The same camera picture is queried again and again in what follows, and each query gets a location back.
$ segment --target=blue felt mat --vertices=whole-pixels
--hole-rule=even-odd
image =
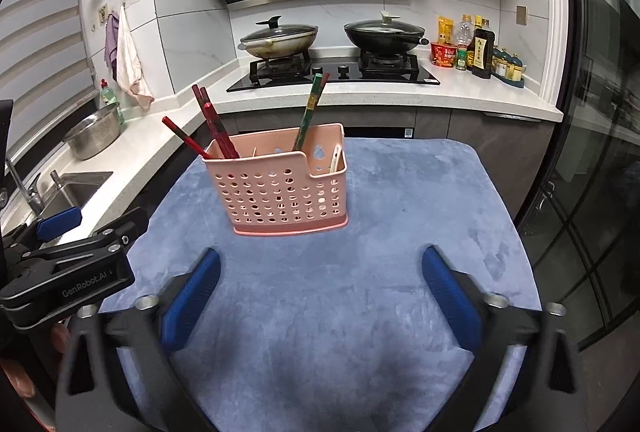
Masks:
[[[540,308],[520,239],[473,149],[347,139],[345,151],[349,224],[297,237],[235,235],[197,159],[129,252],[135,284],[103,304],[130,307],[205,247],[220,252],[220,283],[173,358],[223,432],[423,430],[471,360],[422,278],[428,244],[484,290]],[[479,428],[500,415],[522,353],[511,354]]]

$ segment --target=white towel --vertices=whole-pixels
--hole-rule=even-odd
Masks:
[[[155,98],[151,94],[151,91],[149,91],[145,78],[142,75],[142,66],[140,65],[136,45],[133,43],[133,37],[131,37],[124,6],[120,7],[116,61],[118,85],[130,96],[135,98],[143,109],[148,109]]]

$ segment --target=pink plastic basket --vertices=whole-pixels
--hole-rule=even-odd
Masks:
[[[329,173],[335,146],[344,148],[342,125],[310,127],[302,152],[290,152],[297,134],[294,128],[231,136],[239,159],[223,159],[215,141],[207,149],[215,159],[203,161],[236,234],[297,235],[347,224],[344,151]]]

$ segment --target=towel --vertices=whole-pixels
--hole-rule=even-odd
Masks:
[[[120,7],[116,61],[118,66],[117,80],[120,88],[135,98],[144,110],[147,110],[155,98],[149,91],[142,75],[142,66],[140,65],[136,45],[133,43],[133,37],[131,37],[124,6]]]
[[[107,63],[108,69],[111,70],[113,79],[117,82],[117,53],[118,53],[118,15],[115,12],[109,14],[107,25],[105,27],[104,37],[104,61]]]

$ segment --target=yellow package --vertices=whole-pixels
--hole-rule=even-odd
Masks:
[[[443,16],[438,18],[438,44],[444,44],[447,37],[447,19]]]
[[[451,19],[445,19],[445,37],[444,42],[446,44],[451,44],[453,40],[453,21]]]
[[[451,44],[453,39],[453,21],[451,19],[438,17],[438,44]]]

